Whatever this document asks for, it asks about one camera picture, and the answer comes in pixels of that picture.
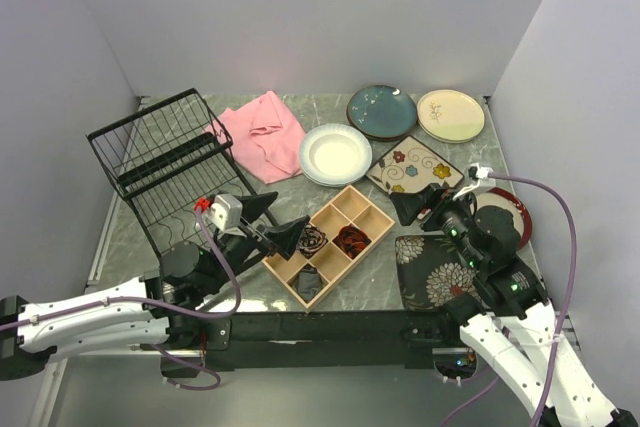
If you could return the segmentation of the square patterned glass plate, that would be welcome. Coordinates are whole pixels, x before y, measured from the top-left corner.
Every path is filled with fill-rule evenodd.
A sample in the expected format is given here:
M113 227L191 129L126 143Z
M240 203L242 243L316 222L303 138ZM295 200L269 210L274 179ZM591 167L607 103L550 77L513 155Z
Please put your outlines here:
M387 194L418 193L432 183L455 188L464 174L413 136L407 136L376 160L366 178Z

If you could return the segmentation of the pink and cream plate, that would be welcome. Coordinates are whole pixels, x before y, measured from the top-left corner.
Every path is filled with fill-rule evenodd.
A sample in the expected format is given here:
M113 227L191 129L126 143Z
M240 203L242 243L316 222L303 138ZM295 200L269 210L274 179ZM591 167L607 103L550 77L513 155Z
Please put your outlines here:
M439 136L436 136L436 135L433 135L433 134L429 134L429 135L432 138L434 138L434 139L436 139L436 140L438 140L440 142L448 143L448 144L466 144L466 143L474 141L478 137L476 135L476 136L472 136L470 138L463 138L463 139L455 139L454 138L454 139L450 139L450 138L439 137Z

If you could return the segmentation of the black square floral plate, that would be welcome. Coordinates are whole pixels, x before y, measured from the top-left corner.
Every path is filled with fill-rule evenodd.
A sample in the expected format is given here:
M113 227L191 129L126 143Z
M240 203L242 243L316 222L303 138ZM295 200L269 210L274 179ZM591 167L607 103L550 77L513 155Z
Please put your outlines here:
M447 237L396 237L395 259L401 301L406 310L431 311L464 294L480 299L473 285L474 271L461 264L453 242Z

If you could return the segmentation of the black ribbed plate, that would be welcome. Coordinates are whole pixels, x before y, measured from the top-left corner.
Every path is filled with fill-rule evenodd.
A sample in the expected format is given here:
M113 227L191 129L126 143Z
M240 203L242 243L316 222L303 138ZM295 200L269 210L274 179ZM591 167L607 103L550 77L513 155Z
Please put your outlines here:
M499 187L494 187L477 197L477 207L500 207L509 211L513 216L514 227L520 234L517 250L523 249L533 233L533 222L526 206L512 193Z

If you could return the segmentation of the pale green plate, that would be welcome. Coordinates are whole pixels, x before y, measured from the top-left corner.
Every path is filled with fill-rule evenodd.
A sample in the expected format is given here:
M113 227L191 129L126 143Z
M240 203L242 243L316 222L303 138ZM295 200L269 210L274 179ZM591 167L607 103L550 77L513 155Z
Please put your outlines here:
M450 139L478 136L485 126L480 104L459 91L441 89L423 95L416 104L420 127L429 135Z

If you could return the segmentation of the white round plate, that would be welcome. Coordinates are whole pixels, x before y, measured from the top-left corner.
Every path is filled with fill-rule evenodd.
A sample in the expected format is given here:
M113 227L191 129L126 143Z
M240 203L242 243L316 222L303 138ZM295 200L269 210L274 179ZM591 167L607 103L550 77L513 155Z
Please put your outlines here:
M369 170L373 160L367 138L353 127L330 123L309 131L298 153L300 168L333 178Z

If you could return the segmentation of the brown rimmed dark plate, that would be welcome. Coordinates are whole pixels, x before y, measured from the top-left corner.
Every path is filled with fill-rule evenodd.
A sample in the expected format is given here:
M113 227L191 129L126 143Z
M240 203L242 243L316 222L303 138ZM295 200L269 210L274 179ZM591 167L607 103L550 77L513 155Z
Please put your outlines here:
M363 135L392 137L410 133L417 123L417 108L411 97L399 88L371 85L350 98L346 117Z

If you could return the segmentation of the teal glazed plate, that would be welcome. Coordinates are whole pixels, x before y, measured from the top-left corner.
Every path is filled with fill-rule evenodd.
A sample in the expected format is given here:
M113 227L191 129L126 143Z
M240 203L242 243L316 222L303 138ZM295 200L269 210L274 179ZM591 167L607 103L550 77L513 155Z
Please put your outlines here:
M403 140L405 137L407 137L408 134L402 134L399 136L392 136L392 137L374 136L369 133L364 133L364 135L367 139L376 141L376 142L399 142Z

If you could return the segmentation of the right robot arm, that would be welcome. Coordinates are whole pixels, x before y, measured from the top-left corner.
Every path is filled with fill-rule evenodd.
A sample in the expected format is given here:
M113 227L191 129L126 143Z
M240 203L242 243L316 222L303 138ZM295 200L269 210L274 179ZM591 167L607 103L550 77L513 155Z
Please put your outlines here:
M439 334L474 350L525 407L534 426L635 426L597 387L562 331L546 288L517 254L512 214L480 207L468 190L431 184L414 194L390 195L403 225L426 215L421 227L441 232L475 291L445 303Z

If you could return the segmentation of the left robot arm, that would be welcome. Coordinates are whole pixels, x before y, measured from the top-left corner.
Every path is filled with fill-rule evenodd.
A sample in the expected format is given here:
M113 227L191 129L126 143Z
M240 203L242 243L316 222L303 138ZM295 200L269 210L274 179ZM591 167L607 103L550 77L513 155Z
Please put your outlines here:
M242 301L238 276L266 257L290 259L310 222L302 216L255 226L275 192L218 194L194 205L206 244L182 241L163 254L156 271L71 299L1 302L1 378L41 373L51 361L119 345L147 345L167 354L193 346L206 323L221 325Z

